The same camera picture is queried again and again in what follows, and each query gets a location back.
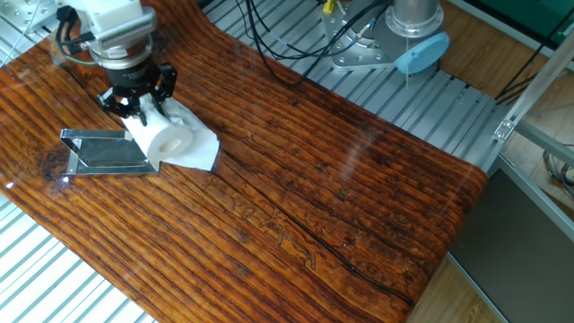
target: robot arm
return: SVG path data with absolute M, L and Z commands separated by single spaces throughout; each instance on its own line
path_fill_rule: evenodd
M 57 43 L 62 54 L 106 71 L 112 87 L 98 96 L 104 110 L 122 118 L 139 116 L 146 125 L 139 98 L 149 93 L 162 113 L 161 104 L 172 95 L 177 72 L 171 65 L 153 62 L 151 33 L 158 24 L 153 8 L 142 6 L 139 0 L 61 0 L 57 15 Z M 78 19 L 82 35 L 70 39 Z M 84 50 L 90 51 L 93 62 L 73 58 Z

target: light blue plastic piece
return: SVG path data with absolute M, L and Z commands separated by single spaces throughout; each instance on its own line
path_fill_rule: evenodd
M 396 59 L 395 66 L 403 74 L 419 73 L 442 57 L 450 45 L 446 32 L 436 34 L 409 49 Z

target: tissue paper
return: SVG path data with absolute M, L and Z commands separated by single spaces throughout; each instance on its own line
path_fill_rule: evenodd
M 166 99 L 161 106 L 164 117 L 154 107 L 149 94 L 140 98 L 140 105 L 147 126 L 140 118 L 124 118 L 123 121 L 156 170 L 160 162 L 211 170 L 219 151 L 217 135 L 188 108 L 173 98 Z

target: wooden table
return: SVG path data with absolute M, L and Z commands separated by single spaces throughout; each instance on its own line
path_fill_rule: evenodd
M 0 71 L 4 193 L 159 321 L 404 321 L 485 174 L 314 83 L 280 85 L 195 2 L 151 3 L 176 99 L 222 142 L 213 171 L 64 181 L 60 129 L 118 125 L 93 99 L 101 70 L 55 65 L 45 41 Z

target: metal stand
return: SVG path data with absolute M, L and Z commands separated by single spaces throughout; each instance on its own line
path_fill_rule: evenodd
M 157 174 L 127 131 L 63 129 L 62 142 L 70 149 L 67 176 Z

